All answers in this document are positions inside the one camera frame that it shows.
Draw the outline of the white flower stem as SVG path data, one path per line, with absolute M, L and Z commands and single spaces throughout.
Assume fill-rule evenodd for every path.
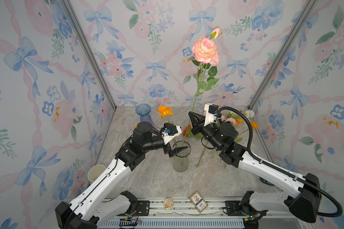
M 258 124 L 253 121 L 253 117 L 255 115 L 255 112 L 253 110 L 246 110 L 246 111 L 242 110 L 242 113 L 250 121 L 252 129 L 253 130 L 258 129 Z M 235 127 L 239 128 L 239 130 L 238 130 L 239 135 L 236 137 L 235 141 L 241 142 L 245 138 L 246 134 L 249 134 L 249 128 L 248 128 L 246 122 L 240 116 L 238 116 L 236 119 Z

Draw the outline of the pink rose stem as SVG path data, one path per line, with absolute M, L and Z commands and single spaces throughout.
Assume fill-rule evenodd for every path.
M 199 38 L 192 46 L 193 57 L 190 60 L 197 66 L 195 80 L 197 90 L 193 96 L 192 109 L 195 108 L 198 98 L 206 91 L 210 91 L 217 84 L 217 65 L 220 61 L 215 39 L 222 34 L 220 27 L 215 27 L 209 35 Z

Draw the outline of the yellow poppy flower stem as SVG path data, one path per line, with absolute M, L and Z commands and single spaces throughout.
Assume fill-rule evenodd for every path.
M 161 115 L 161 119 L 167 118 L 168 123 L 173 124 L 170 116 L 174 115 L 171 107 L 165 107 L 163 105 L 158 107 L 158 113 Z

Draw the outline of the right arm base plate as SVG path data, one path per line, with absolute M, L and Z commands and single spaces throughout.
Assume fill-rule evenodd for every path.
M 241 204 L 241 201 L 228 200 L 225 201 L 223 212 L 228 216 L 245 216 L 259 218 L 261 215 L 266 216 L 267 210 L 257 211 L 249 204 Z

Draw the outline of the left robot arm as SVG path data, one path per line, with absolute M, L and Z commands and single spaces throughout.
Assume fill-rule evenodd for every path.
M 133 134 L 122 144 L 106 170 L 70 203 L 61 202 L 55 209 L 60 229 L 97 229 L 118 215 L 136 213 L 137 198 L 129 191 L 105 203 L 113 188 L 138 166 L 146 153 L 162 149 L 173 157 L 186 147 L 171 148 L 170 142 L 182 133 L 180 126 L 165 123 L 157 131 L 151 123 L 140 122 Z

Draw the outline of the clear grey glass vase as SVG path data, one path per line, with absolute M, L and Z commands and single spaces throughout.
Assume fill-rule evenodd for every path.
M 186 141 L 177 141 L 176 144 L 174 144 L 174 146 L 178 148 L 186 147 L 186 149 L 174 156 L 173 160 L 173 168 L 177 172 L 184 172 L 189 167 L 188 156 L 191 154 L 191 146 Z

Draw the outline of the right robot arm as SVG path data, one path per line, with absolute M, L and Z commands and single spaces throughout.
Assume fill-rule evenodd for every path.
M 222 111 L 228 110 L 239 115 L 247 124 L 249 137 L 247 146 L 236 142 L 238 131 L 227 121 L 222 121 Z M 278 187 L 281 192 L 258 193 L 247 191 L 240 203 L 227 210 L 228 215 L 245 215 L 248 221 L 258 221 L 270 210 L 291 213 L 296 218 L 315 223 L 324 192 L 319 188 L 317 176 L 305 176 L 280 168 L 255 155 L 251 150 L 253 126 L 249 119 L 238 110 L 225 106 L 218 108 L 208 105 L 206 114 L 188 113 L 193 135 L 203 138 L 220 152 L 219 156 L 228 165 L 258 175 Z

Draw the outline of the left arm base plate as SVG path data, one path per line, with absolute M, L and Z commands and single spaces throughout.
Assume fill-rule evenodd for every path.
M 134 217 L 134 216 L 149 216 L 150 213 L 150 201 L 149 200 L 138 200 L 126 213 L 119 214 L 118 217 Z

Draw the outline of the pink carnation stem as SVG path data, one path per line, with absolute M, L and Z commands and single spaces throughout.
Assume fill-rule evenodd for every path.
M 230 122 L 233 126 L 236 126 L 237 125 L 237 119 L 233 118 L 232 117 L 233 115 L 234 115 L 234 113 L 231 113 L 231 112 L 229 112 L 228 114 L 222 114 L 221 115 L 221 121 L 222 122 Z M 206 150 L 206 148 L 203 149 L 196 167 L 199 166 L 201 159 L 204 156 L 205 150 Z

